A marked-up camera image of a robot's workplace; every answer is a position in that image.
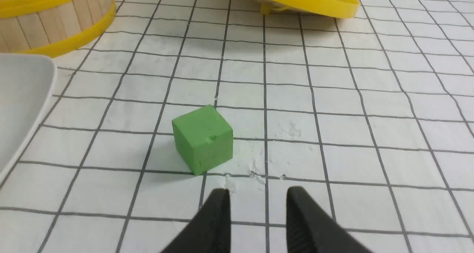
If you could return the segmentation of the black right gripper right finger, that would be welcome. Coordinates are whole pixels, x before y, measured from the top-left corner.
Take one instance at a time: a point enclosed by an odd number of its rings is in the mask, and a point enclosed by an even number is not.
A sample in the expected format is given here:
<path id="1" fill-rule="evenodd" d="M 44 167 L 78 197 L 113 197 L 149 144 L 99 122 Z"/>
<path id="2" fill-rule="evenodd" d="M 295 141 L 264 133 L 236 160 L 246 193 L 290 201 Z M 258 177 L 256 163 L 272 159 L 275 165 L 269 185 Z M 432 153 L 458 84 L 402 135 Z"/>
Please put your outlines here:
<path id="1" fill-rule="evenodd" d="M 286 197 L 288 253 L 370 253 L 338 225 L 301 186 L 289 187 Z"/>

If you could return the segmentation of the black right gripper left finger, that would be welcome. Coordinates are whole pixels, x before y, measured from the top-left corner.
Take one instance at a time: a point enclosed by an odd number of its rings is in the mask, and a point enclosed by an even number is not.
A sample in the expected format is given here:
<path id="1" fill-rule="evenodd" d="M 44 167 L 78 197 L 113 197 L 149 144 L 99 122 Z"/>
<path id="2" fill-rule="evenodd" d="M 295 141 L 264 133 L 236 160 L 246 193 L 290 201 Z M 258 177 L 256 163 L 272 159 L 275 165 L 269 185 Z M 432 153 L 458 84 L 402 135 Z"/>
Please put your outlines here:
<path id="1" fill-rule="evenodd" d="M 231 206 L 227 189 L 212 190 L 194 218 L 163 253 L 230 253 Z"/>

